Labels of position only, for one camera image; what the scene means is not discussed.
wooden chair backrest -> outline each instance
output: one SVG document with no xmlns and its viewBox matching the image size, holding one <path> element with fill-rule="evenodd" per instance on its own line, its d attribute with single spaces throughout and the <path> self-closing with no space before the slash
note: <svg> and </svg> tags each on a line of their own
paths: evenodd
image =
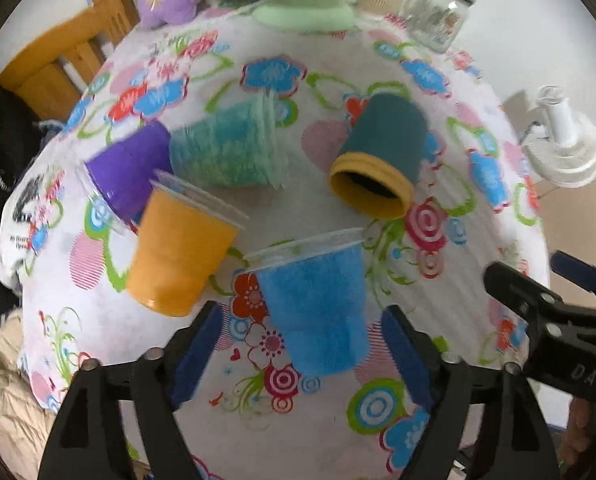
<svg viewBox="0 0 596 480">
<path fill-rule="evenodd" d="M 0 74 L 0 85 L 22 97 L 41 120 L 67 120 L 80 99 L 59 57 L 89 84 L 105 62 L 95 38 L 102 33 L 116 46 L 139 21 L 133 0 L 92 2 L 93 7 L 27 45 Z"/>
</svg>

green stand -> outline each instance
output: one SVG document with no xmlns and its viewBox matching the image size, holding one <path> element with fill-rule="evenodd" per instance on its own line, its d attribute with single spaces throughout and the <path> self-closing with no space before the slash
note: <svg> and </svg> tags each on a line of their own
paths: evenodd
<svg viewBox="0 0 596 480">
<path fill-rule="evenodd" d="M 293 32 L 338 32 L 355 25 L 353 9 L 342 0 L 271 0 L 253 16 L 268 27 Z"/>
</svg>

floral tablecloth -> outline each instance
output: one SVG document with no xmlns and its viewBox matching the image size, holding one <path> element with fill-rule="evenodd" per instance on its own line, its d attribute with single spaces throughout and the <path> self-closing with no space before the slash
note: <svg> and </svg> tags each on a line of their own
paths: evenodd
<svg viewBox="0 0 596 480">
<path fill-rule="evenodd" d="M 136 228 L 119 227 L 102 199 L 89 199 L 80 161 L 149 121 L 175 129 L 268 89 L 281 98 L 277 135 L 289 151 L 289 179 L 280 191 L 212 190 L 251 221 L 201 298 L 219 301 L 225 322 L 177 420 L 203 478 L 390 478 L 408 462 L 428 414 L 398 376 L 381 310 L 398 303 L 438 348 L 496 366 L 521 358 L 525 326 L 487 296 L 482 270 L 502 259 L 548 280 L 527 162 L 499 100 L 468 53 L 429 52 L 395 16 L 301 35 L 264 28 L 241 9 L 135 30 L 120 44 L 4 215 L 0 275 L 23 288 L 34 394 L 57 409 L 83 359 L 134 360 L 197 312 L 163 317 L 125 291 Z M 356 213 L 327 185 L 350 127 L 383 91 L 413 100 L 430 128 L 415 203 L 393 221 Z M 370 355 L 345 374 L 302 375 L 290 355 L 267 351 L 273 320 L 243 254 L 355 226 L 365 228 Z M 132 409 L 124 415 L 130 447 L 146 460 Z"/>
</svg>

tiled floor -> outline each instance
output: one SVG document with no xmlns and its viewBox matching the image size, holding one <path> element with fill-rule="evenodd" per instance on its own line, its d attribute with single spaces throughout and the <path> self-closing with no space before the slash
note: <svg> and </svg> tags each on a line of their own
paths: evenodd
<svg viewBox="0 0 596 480">
<path fill-rule="evenodd" d="M 539 182 L 546 243 L 549 251 L 563 250 L 596 265 L 596 181 L 580 189 L 555 188 Z M 552 274 L 551 288 L 569 303 L 596 306 L 596 299 Z"/>
</svg>

orange cup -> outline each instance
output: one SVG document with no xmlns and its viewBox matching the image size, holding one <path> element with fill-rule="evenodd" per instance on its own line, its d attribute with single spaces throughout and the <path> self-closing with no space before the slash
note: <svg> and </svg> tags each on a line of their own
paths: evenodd
<svg viewBox="0 0 596 480">
<path fill-rule="evenodd" d="M 165 316 L 188 316 L 247 219 L 235 207 L 158 173 L 138 233 L 127 290 Z"/>
</svg>

